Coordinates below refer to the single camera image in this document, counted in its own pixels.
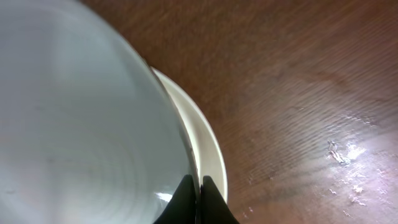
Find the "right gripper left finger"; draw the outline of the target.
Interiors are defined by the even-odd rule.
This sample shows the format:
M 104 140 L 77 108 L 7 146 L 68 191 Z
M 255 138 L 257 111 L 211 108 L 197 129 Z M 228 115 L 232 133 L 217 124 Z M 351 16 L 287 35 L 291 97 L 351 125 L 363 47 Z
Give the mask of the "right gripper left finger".
M 185 175 L 170 202 L 154 224 L 195 224 L 196 192 L 191 175 Z

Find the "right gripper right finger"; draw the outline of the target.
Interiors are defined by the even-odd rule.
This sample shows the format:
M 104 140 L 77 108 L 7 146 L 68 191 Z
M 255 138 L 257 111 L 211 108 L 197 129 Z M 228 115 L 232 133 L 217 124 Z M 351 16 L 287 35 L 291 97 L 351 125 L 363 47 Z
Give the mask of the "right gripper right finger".
M 239 224 L 218 191 L 213 179 L 206 175 L 200 189 L 201 222 L 203 224 Z

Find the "white plate front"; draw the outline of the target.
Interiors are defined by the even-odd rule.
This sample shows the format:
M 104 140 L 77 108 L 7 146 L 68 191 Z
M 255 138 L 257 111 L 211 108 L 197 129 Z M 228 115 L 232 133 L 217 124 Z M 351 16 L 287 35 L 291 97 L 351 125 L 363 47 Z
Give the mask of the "white plate front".
M 228 201 L 228 178 L 218 140 L 205 115 L 190 96 L 173 80 L 153 68 L 176 106 L 190 140 L 199 182 L 210 176 L 225 202 Z

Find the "light blue plate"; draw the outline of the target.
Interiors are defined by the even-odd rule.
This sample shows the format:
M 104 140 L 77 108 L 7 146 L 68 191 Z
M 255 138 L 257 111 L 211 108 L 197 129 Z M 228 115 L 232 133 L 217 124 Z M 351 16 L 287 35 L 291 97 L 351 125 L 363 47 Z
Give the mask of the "light blue plate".
M 163 84 L 80 1 L 1 2 L 1 222 L 154 223 L 185 176 Z

